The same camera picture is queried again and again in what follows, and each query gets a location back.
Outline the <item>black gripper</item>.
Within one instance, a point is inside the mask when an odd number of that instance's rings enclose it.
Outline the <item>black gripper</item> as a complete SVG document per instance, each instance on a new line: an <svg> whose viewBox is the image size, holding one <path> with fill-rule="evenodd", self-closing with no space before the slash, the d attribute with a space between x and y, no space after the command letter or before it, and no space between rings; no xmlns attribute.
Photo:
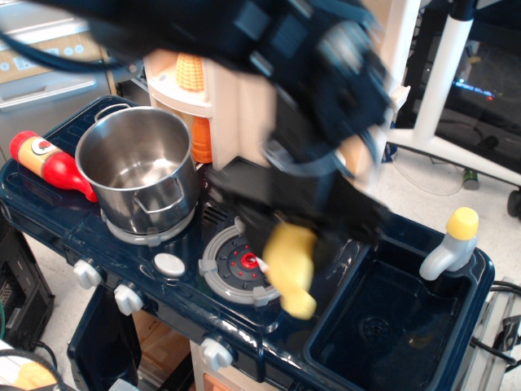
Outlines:
<svg viewBox="0 0 521 391"><path fill-rule="evenodd" d="M208 175L213 199L240 217L256 255L281 222L317 235L316 269L335 264L350 239L379 241L388 208L348 181L347 168L311 125L277 124L262 152L265 167L235 159Z"/></svg>

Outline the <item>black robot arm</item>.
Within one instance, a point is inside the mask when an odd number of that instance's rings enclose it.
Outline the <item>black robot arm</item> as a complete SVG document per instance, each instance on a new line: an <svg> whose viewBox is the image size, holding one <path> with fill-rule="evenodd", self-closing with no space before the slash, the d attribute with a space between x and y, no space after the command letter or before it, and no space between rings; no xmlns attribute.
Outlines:
<svg viewBox="0 0 521 391"><path fill-rule="evenodd" d="M348 239L379 242L389 210L351 183L335 151L358 138L373 161L370 134L390 107L387 70L374 49L376 23L358 1L56 1L84 19L116 58L113 68L157 49L200 55L258 75L277 91L269 162L248 182L212 173L212 197L241 218L254 251L265 255L277 228L316 236L318 264Z"/></svg>

